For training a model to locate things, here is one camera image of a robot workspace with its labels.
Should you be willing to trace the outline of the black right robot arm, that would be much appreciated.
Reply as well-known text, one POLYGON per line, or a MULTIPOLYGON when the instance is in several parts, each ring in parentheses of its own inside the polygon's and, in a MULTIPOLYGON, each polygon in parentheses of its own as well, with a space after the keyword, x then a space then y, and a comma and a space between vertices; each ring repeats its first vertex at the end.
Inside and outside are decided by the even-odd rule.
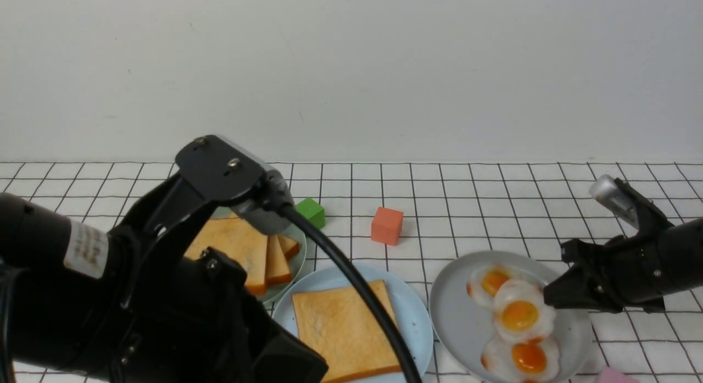
POLYGON ((547 305, 658 313, 665 310, 665 296, 701 286, 701 219, 675 225, 651 201, 610 175, 600 176, 589 193, 636 234, 618 235, 604 245, 577 238, 562 243, 561 258, 570 267, 543 288, 547 305))

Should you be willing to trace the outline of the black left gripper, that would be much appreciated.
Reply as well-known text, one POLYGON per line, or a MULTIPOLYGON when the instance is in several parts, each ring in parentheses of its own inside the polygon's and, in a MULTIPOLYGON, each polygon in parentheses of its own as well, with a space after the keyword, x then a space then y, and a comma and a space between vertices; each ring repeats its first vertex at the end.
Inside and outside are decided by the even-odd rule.
POLYGON ((326 361, 272 320, 236 261, 211 247, 185 257, 218 207, 176 173, 110 231, 125 256, 118 293, 131 321, 106 380, 323 380, 326 361))

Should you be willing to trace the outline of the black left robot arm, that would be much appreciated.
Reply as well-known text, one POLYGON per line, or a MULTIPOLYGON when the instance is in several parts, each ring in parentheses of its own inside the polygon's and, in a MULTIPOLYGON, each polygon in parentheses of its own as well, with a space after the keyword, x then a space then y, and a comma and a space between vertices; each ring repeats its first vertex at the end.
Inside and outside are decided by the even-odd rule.
POLYGON ((326 361, 273 321, 238 263, 183 256, 263 178, 174 175, 109 232, 3 193, 2 381, 11 359, 110 382, 321 381, 326 361))

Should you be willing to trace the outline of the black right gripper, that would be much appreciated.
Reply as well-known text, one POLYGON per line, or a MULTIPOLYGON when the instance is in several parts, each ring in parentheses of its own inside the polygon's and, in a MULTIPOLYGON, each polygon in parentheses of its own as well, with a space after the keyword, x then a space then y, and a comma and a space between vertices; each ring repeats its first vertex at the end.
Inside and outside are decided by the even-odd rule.
POLYGON ((673 224, 652 201, 621 181, 622 190, 635 201, 639 230, 633 237, 618 235, 604 245, 577 238, 562 243, 561 258, 570 268, 543 288, 545 304, 610 313, 628 307, 648 313, 665 310, 665 293, 655 282, 663 273, 657 238, 673 224))

